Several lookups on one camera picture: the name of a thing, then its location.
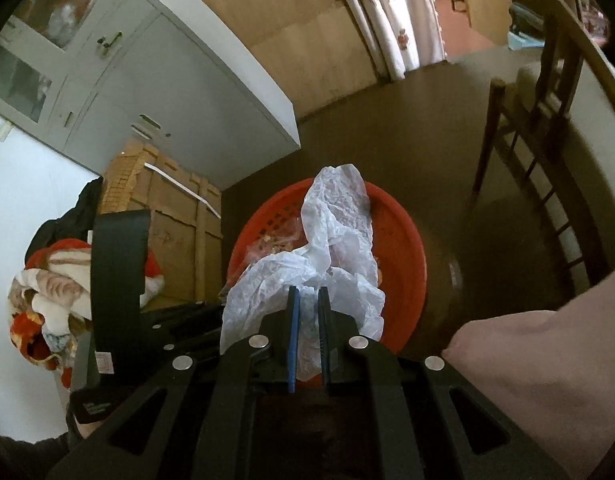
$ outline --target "white strap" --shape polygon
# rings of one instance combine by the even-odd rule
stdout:
[[[200,197],[199,195],[197,195],[195,192],[193,192],[191,189],[188,189],[187,187],[185,187],[183,184],[181,184],[180,182],[177,182],[174,178],[172,178],[171,176],[169,176],[165,171],[159,170],[156,166],[152,166],[152,164],[146,162],[145,163],[146,168],[150,168],[150,170],[156,171],[156,173],[158,173],[159,175],[161,175],[162,177],[168,179],[170,182],[172,182],[172,184],[174,184],[175,186],[183,189],[187,194],[192,195],[196,200],[198,200],[199,202],[203,202],[210,211],[212,211],[212,213],[214,214],[214,216],[216,216],[216,218],[218,218],[219,220],[221,219],[221,215],[219,213],[217,213],[216,209],[214,209],[207,200],[205,200],[203,197]]]

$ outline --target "cabinet glass window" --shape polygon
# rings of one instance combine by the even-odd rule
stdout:
[[[74,38],[96,0],[23,0],[14,15],[61,48]]]
[[[0,46],[0,98],[35,123],[50,83],[49,78]]]

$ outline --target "red and white plush toy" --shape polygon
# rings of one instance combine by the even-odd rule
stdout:
[[[62,370],[70,386],[78,337],[91,329],[90,258],[88,243],[60,240],[36,251],[12,280],[8,294],[10,339],[31,363]],[[165,285],[163,273],[148,250],[144,307]]]

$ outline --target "brown floor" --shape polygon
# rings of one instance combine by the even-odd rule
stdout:
[[[435,6],[439,13],[439,26],[448,58],[464,56],[494,46],[492,41],[469,26],[463,2],[457,2],[457,10],[452,10],[451,0],[435,0]]]
[[[242,226],[276,191],[351,162],[414,219],[428,259],[428,299],[403,354],[438,353],[470,319],[563,303],[537,219],[494,155],[473,208],[471,184],[489,80],[513,80],[533,51],[493,48],[366,89],[299,124],[302,149],[223,194],[224,269]]]

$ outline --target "brown wall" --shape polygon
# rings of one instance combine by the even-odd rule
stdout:
[[[298,117],[377,82],[344,0],[203,0],[294,104]]]

